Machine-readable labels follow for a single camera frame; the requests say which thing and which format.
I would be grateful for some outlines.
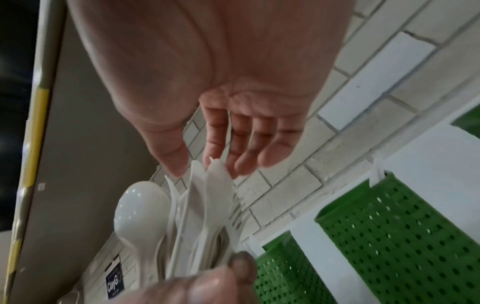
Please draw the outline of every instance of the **finger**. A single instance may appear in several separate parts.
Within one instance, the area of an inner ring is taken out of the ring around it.
[[[203,153],[203,164],[209,166],[210,158],[220,158],[225,149],[229,114],[224,109],[208,107],[202,107],[201,109],[206,120],[206,146]]]
[[[235,274],[228,267],[220,267],[195,277],[160,282],[145,290],[142,300],[136,303],[238,304],[237,297]]]
[[[250,134],[252,133],[252,118],[245,115],[231,114],[230,120],[230,149],[226,157],[225,166],[230,172],[232,179],[236,179],[239,174],[235,171],[235,163],[249,146]]]
[[[302,137],[307,112],[278,119],[276,135],[258,156],[260,167],[272,167],[286,159]]]
[[[250,175],[257,169],[259,154],[272,141],[276,129],[276,118],[253,118],[253,135],[250,144],[235,163],[235,171],[239,175]]]
[[[257,263],[246,251],[234,254],[228,261],[228,266],[235,274],[239,284],[253,285],[258,276]]]
[[[189,152],[182,137],[182,126],[150,130],[137,128],[148,150],[173,176],[182,177],[187,171]]]

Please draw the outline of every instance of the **gray ceiling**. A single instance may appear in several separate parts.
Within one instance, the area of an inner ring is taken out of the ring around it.
[[[114,210],[157,163],[115,110],[67,18],[26,234],[10,304],[54,303],[113,230]]]

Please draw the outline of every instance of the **green basket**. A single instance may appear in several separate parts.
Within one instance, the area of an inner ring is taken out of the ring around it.
[[[337,303],[289,231],[263,248],[255,281],[262,303]]]
[[[315,221],[383,304],[480,303],[480,246],[393,174]]]
[[[476,106],[459,117],[452,125],[480,138],[480,106]]]

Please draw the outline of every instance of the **human hand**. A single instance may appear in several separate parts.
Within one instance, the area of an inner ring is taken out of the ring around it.
[[[235,254],[228,267],[195,277],[174,278],[130,292],[109,304],[257,304],[253,283],[257,265],[246,252]]]
[[[68,0],[119,112],[174,176],[182,122],[200,102],[204,165],[233,178],[287,158],[342,44],[353,0]]]

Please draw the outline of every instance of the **palm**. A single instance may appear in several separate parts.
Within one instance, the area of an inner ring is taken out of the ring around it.
[[[70,0],[75,21],[86,24],[80,34],[115,105],[152,154],[174,175],[184,173],[181,123],[199,100],[207,120],[205,164],[222,154],[231,112],[226,163],[233,177],[292,152],[353,4],[86,2]]]

